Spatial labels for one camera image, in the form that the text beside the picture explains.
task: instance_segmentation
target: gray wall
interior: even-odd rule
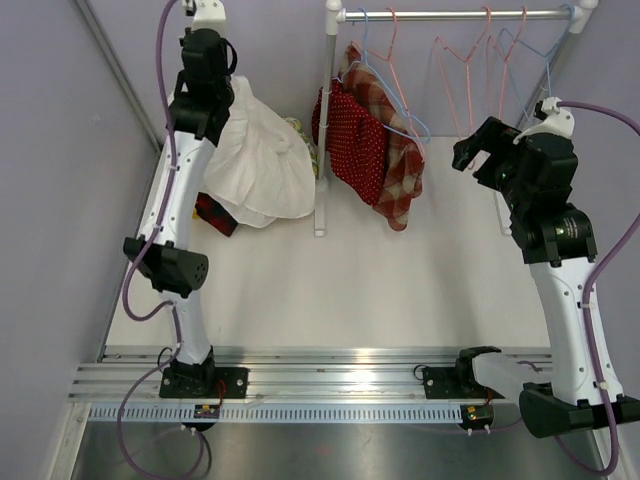
[[[154,83],[153,52],[155,31],[160,16],[158,0],[90,0],[122,62],[142,104],[155,123],[160,137],[164,138],[162,109],[157,101]],[[325,0],[244,0],[227,1],[227,37],[238,51],[238,73],[246,75],[257,98],[280,115],[293,115],[307,126],[316,102],[322,80],[324,58],[324,3]],[[430,8],[473,9],[483,2],[478,0],[399,0],[391,2],[397,10]],[[529,0],[529,8],[548,8],[556,2]],[[343,0],[343,5],[355,10],[382,10],[390,5],[388,0]],[[493,9],[520,9],[522,0],[493,0]],[[165,76],[170,85],[175,84],[175,74],[181,67],[178,37],[190,21],[178,6],[169,17],[165,40]],[[514,33],[519,22],[494,22],[495,32],[503,26]],[[523,39],[539,49],[547,50],[563,32],[566,22],[530,21]],[[412,112],[430,126],[438,135],[455,134],[451,110],[444,94],[440,71],[431,47],[437,36],[443,36],[452,47],[468,52],[484,28],[483,22],[402,23],[398,29],[394,54],[396,70],[404,87]],[[351,40],[361,41],[362,24],[340,27],[338,47],[339,62],[345,47]],[[369,45],[386,52],[393,26],[390,23],[372,24]],[[487,115],[486,61],[483,48],[472,63],[474,83],[474,110],[476,126]],[[468,129],[464,66],[450,55],[443,56],[446,72],[456,97],[458,117],[464,134]],[[391,82],[389,67],[382,61],[372,63]],[[544,61],[535,54],[518,49],[514,54],[513,70],[519,88],[528,97],[544,70]],[[493,92],[499,90],[502,70],[494,62]],[[506,94],[506,118],[516,120],[519,115],[511,86]]]
[[[594,14],[558,82],[566,100],[618,109],[640,121],[640,2],[607,0]],[[587,212],[604,255],[640,207],[640,138],[616,120],[575,111],[580,167],[573,201]],[[640,235],[605,271],[598,297],[611,357],[625,392],[640,398]],[[640,474],[640,424],[622,428]]]
[[[2,478],[43,473],[96,358],[155,153],[71,0],[0,14]]]

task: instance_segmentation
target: clothes rack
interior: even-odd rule
[[[577,5],[569,7],[563,6],[551,9],[527,10],[527,20],[570,20],[571,26],[569,32],[573,35],[567,38],[575,37],[582,32],[593,10],[597,7],[598,0],[579,0]],[[326,234],[326,212],[325,203],[328,195],[328,181],[325,175],[326,163],[326,140],[328,128],[329,114],[329,98],[331,95],[331,79],[333,78],[333,67],[335,63],[336,38],[338,36],[338,26],[341,23],[364,22],[365,14],[361,11],[347,11],[342,8],[341,0],[327,0],[326,8],[326,43],[324,72],[322,79],[322,96],[320,104],[320,127],[318,129],[318,179],[316,181],[316,203],[315,203],[315,220],[314,234],[316,237],[323,237]],[[522,10],[496,10],[491,11],[491,17],[496,20],[519,20],[522,18]],[[393,14],[388,11],[372,11],[367,12],[367,19],[372,22],[391,22]],[[458,20],[484,20],[487,17],[486,10],[429,10],[429,11],[399,11],[395,12],[398,21],[458,21]],[[566,55],[566,50],[573,42],[571,40],[563,41],[551,59],[552,74],[556,75],[562,62],[556,61],[561,55]],[[532,107],[538,101],[539,97],[544,93],[540,89],[544,85],[546,72],[543,72],[536,90],[527,102],[527,107]],[[503,217],[504,212],[498,208],[501,222],[506,220]]]

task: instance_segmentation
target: dark red plaid cloth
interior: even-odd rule
[[[196,199],[196,213],[208,224],[214,226],[220,233],[230,237],[238,226],[238,222],[222,205],[206,193],[198,193]]]
[[[311,117],[313,139],[318,143],[320,102]],[[331,85],[327,130],[327,151],[331,154],[331,169],[347,183],[367,205],[380,199],[384,180],[384,158],[387,130],[350,93],[342,90],[337,80]]]
[[[340,75],[360,58],[360,52],[353,45],[347,47],[340,65]],[[396,113],[382,84],[369,67],[363,63],[354,65],[344,76],[343,82],[344,90],[352,93],[371,115],[385,125],[407,133],[402,117]],[[386,162],[387,173],[382,193],[373,209],[386,217],[393,230],[402,231],[407,228],[411,200],[422,193],[424,159],[413,140],[389,132]]]

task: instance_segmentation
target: white garment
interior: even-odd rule
[[[204,173],[204,190],[238,223],[262,228],[276,218],[313,212],[315,176],[298,133],[257,100],[245,77],[233,76],[235,100],[218,148]]]

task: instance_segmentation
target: perforated metal strip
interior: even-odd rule
[[[95,403],[89,420],[116,420],[118,403]],[[195,405],[138,403],[125,408],[125,422],[224,423],[460,423],[459,405],[292,405],[225,404],[219,419],[196,418]]]

